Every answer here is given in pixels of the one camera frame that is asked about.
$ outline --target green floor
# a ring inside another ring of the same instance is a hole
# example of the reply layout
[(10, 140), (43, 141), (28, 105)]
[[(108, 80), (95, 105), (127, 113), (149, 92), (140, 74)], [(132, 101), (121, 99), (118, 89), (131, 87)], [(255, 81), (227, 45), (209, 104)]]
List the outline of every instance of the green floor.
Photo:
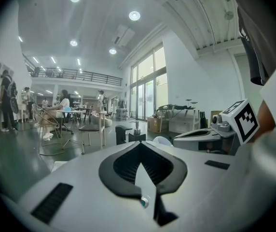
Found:
[[(116, 145), (115, 126), (124, 125), (134, 128), (134, 123), (129, 121), (114, 121), (112, 126), (106, 128), (106, 146), (103, 150), (110, 146)], [(55, 161), (69, 161), (81, 156), (82, 147), (69, 143), (65, 148), (65, 153), (53, 157), (40, 157), (38, 154), (38, 138), (39, 129), (33, 129), (33, 124), (19, 124), (19, 131), (1, 132), (0, 131), (0, 189), (14, 201), (19, 198), (36, 182), (49, 175), (53, 169)], [(147, 134), (147, 140), (153, 140), (159, 134), (147, 132), (147, 123), (140, 123), (141, 133)], [(63, 140), (67, 140), (71, 134), (63, 132)], [(169, 137), (176, 136), (176, 133), (162, 133)], [(73, 139), (79, 140), (80, 135), (75, 131)], [(88, 142), (88, 134), (83, 132), (83, 140)], [(84, 157), (87, 154), (100, 150), (99, 134), (91, 134), (91, 146), (85, 146)], [(58, 145), (46, 146), (45, 152), (54, 153), (60, 150)]]

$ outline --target wire chair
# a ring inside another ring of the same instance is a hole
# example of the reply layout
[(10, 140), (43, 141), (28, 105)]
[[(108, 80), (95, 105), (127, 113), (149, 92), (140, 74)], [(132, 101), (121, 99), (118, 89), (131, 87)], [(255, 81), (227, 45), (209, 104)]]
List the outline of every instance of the wire chair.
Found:
[[(36, 117), (37, 118), (42, 118), (42, 122), (40, 123), (40, 126), (39, 126), (39, 138), (38, 138), (38, 154), (40, 156), (56, 156), (56, 155), (59, 155), (59, 154), (62, 154), (65, 152), (64, 150), (64, 146), (61, 142), (61, 133), (59, 131), (59, 128), (60, 128), (60, 124), (58, 123), (58, 121), (51, 117), (50, 114), (45, 111), (44, 109), (42, 109), (41, 107), (39, 107), (38, 105), (35, 105), (33, 104), (32, 105), (32, 110), (33, 110), (33, 119), (36, 120)], [(49, 115), (50, 118), (49, 119), (46, 119), (44, 118), (45, 115)], [(55, 128), (55, 133), (56, 133), (56, 137), (58, 139), (58, 143), (51, 143), (51, 144), (43, 144), (44, 140), (43, 140), (43, 132), (44, 132), (44, 128), (46, 127), (54, 127)], [(55, 153), (55, 154), (42, 154), (40, 152), (40, 147), (42, 146), (42, 148), (44, 148), (45, 146), (49, 146), (49, 145), (61, 145), (62, 146), (62, 151), (59, 152), (59, 153)]]

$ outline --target white shoe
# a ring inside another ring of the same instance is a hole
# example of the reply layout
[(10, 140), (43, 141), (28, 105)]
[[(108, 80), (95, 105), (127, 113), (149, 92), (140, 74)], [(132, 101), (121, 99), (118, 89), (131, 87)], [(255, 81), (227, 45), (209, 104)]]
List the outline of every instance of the white shoe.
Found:
[(42, 138), (43, 138), (43, 140), (45, 140), (45, 141), (49, 141), (50, 138), (52, 138), (52, 136), (51, 136), (51, 133), (46, 133)]

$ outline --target ceiling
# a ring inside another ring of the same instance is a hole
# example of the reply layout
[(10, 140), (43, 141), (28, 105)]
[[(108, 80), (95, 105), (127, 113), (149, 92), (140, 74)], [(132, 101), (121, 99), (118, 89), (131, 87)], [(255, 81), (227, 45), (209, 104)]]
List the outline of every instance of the ceiling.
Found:
[[(220, 44), (234, 44), (239, 37), (235, 0), (19, 0), (19, 6), (23, 53), (45, 68), (77, 69), (80, 58), (84, 70), (114, 71), (161, 23), (179, 36), (194, 58)], [(131, 11), (140, 12), (139, 21), (129, 19)], [(135, 33), (125, 46), (113, 42), (120, 25)], [(71, 46), (71, 40), (78, 46)], [(109, 53), (111, 48), (116, 55)]]
[[(79, 93), (80, 96), (85, 96), (88, 98), (94, 98), (96, 99), (98, 97), (98, 89), (96, 88), (86, 88), (86, 87), (75, 87), (75, 86), (67, 86), (67, 85), (58, 85), (58, 94), (63, 90), (66, 89), (69, 94), (75, 94), (75, 91)], [(46, 90), (53, 92), (54, 91), (54, 85), (50, 84), (32, 84), (31, 91), (34, 92), (34, 94), (38, 95), (38, 93), (43, 94), (43, 96), (53, 96), (53, 94), (50, 94), (46, 92)], [(113, 98), (118, 96), (120, 93), (116, 91), (111, 91), (108, 89), (103, 89), (105, 92), (105, 96), (107, 98)]]

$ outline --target dark shirt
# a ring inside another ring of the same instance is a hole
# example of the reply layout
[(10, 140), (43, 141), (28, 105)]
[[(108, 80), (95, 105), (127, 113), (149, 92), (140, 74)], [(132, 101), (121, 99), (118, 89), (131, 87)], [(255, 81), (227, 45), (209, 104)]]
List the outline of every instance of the dark shirt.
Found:
[(5, 86), (5, 90), (4, 90), (4, 94), (3, 94), (3, 97), (2, 97), (2, 102), (8, 102), (10, 101), (10, 98), (9, 96), (7, 95), (7, 88), (8, 88), (8, 85), (11, 83), (10, 80), (8, 80), (7, 77), (4, 77), (3, 80), (2, 80), (2, 86)]
[(264, 85), (262, 79), (266, 81), (276, 69), (276, 15), (269, 0), (236, 2), (251, 82)]

